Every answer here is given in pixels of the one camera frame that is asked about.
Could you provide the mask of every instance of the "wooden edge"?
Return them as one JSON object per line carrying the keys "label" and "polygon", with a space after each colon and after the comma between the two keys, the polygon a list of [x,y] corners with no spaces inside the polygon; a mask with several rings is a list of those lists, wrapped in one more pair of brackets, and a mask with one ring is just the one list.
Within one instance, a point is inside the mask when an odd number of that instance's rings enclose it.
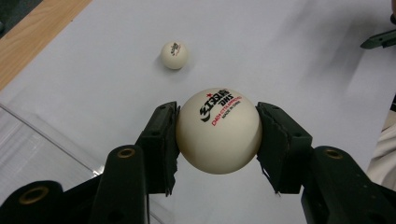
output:
{"label": "wooden edge", "polygon": [[0,90],[92,0],[43,0],[0,39]]}

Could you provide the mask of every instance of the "white background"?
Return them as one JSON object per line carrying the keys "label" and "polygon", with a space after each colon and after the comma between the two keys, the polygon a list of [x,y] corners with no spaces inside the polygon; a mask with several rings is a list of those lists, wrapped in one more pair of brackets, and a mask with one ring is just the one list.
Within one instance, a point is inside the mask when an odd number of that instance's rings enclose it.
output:
{"label": "white background", "polygon": [[[390,13],[386,0],[93,0],[0,102],[57,130],[97,170],[134,144],[158,105],[226,87],[280,106],[313,147],[339,147],[365,170],[396,92],[396,48],[360,44],[395,29]],[[173,40],[190,51],[179,71],[158,57]],[[256,160],[208,175],[180,155],[176,179],[171,197],[152,196],[175,223],[305,223],[300,196],[275,196]]]}

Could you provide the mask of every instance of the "brass screw hole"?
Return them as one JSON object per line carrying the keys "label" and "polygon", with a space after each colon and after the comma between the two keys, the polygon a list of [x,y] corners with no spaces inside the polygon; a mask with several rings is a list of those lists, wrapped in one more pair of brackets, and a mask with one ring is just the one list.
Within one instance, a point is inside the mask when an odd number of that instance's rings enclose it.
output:
{"label": "brass screw hole", "polygon": [[328,157],[330,157],[330,158],[332,158],[332,159],[335,159],[335,160],[341,160],[341,159],[343,159],[343,155],[341,155],[339,152],[337,152],[337,151],[334,150],[334,149],[326,149],[326,150],[324,151],[324,153],[326,153],[326,155],[327,155]]}
{"label": "brass screw hole", "polygon": [[120,158],[125,159],[125,158],[130,158],[130,157],[132,157],[134,154],[135,154],[134,149],[132,149],[132,148],[125,148],[125,149],[123,149],[123,150],[120,150],[120,151],[117,153],[117,156],[120,157]]}
{"label": "brass screw hole", "polygon": [[20,203],[25,205],[36,203],[45,198],[49,192],[50,190],[46,186],[38,186],[33,189],[29,189],[20,197]]}

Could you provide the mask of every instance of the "printed logo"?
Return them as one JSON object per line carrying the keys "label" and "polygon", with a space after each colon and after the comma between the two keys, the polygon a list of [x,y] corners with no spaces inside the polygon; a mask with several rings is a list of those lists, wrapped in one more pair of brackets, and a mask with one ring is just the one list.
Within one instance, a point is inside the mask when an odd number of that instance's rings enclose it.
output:
{"label": "printed logo", "polygon": [[241,96],[233,97],[232,94],[227,90],[220,90],[215,94],[208,93],[206,97],[209,99],[199,110],[201,115],[201,121],[207,122],[210,120],[210,111],[216,105],[222,106],[220,112],[212,120],[212,125],[216,126],[220,119],[225,119],[227,115],[234,109],[237,105],[241,103]]}
{"label": "printed logo", "polygon": [[180,52],[180,49],[181,49],[181,45],[179,45],[178,43],[174,43],[171,46],[171,54],[172,54],[172,56],[177,56],[178,53]]}

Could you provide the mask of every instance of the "ping pong ball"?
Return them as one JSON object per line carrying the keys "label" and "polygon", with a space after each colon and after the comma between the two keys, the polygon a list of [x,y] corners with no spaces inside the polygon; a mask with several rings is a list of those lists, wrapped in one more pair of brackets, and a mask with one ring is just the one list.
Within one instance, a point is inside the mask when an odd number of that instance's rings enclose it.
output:
{"label": "ping pong ball", "polygon": [[163,64],[170,69],[180,69],[186,64],[189,52],[181,42],[169,42],[161,50]]}
{"label": "ping pong ball", "polygon": [[262,140],[256,107],[237,91],[214,88],[193,95],[177,116],[176,140],[195,168],[225,175],[248,164]]}

